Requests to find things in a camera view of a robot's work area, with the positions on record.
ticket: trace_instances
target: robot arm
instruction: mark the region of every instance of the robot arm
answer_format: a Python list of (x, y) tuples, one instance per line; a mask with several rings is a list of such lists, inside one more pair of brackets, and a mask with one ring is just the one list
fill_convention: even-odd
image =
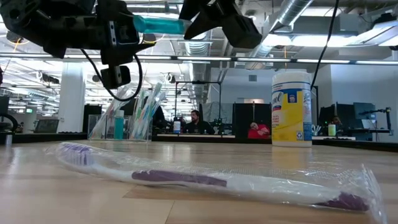
[[(130, 82), (124, 63), (153, 44), (140, 44), (134, 16), (124, 1), (98, 0), (0, 0), (0, 14), (13, 33), (63, 58), (67, 48), (101, 51), (109, 68), (101, 71), (104, 87), (115, 89)], [(231, 45), (252, 49), (261, 41), (252, 20), (240, 14), (234, 0), (185, 0), (180, 19), (197, 18), (186, 30), (185, 39), (221, 26)]]

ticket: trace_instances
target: toothbrush packaging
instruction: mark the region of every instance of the toothbrush packaging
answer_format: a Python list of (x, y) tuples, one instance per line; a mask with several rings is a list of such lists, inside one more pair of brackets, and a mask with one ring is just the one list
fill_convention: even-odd
[(387, 223), (379, 185), (371, 170), (330, 167), (283, 170), (269, 166), (177, 164), (139, 158), (84, 144), (63, 142), (45, 150), (69, 170), (133, 184), (185, 187), (264, 202), (330, 208)]

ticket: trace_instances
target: red shirt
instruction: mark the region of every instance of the red shirt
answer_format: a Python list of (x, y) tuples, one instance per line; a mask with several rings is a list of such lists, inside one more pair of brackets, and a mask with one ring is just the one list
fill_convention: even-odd
[[(267, 139), (269, 138), (269, 128), (265, 124), (258, 124), (259, 129), (250, 129), (248, 132), (249, 139)], [(260, 134), (261, 129), (265, 128), (267, 132), (265, 134)]]

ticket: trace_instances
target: teal object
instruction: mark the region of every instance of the teal object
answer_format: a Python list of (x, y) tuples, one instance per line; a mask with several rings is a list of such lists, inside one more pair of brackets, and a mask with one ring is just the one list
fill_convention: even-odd
[(124, 126), (124, 118), (123, 117), (115, 117), (114, 119), (114, 139), (122, 140), (123, 139), (123, 126)]
[(134, 27), (144, 34), (184, 34), (188, 22), (181, 19), (144, 18), (134, 15)]

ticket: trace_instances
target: clear acrylic holder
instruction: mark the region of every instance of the clear acrylic holder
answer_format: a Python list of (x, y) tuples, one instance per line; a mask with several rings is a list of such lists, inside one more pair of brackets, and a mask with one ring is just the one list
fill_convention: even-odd
[(87, 138), (89, 140), (140, 142), (149, 142), (152, 140), (152, 120), (147, 124), (147, 130), (143, 137), (139, 139), (131, 137), (131, 131), (134, 129), (133, 116), (106, 116), (104, 124), (97, 124), (100, 120), (101, 115), (91, 114), (88, 116)]

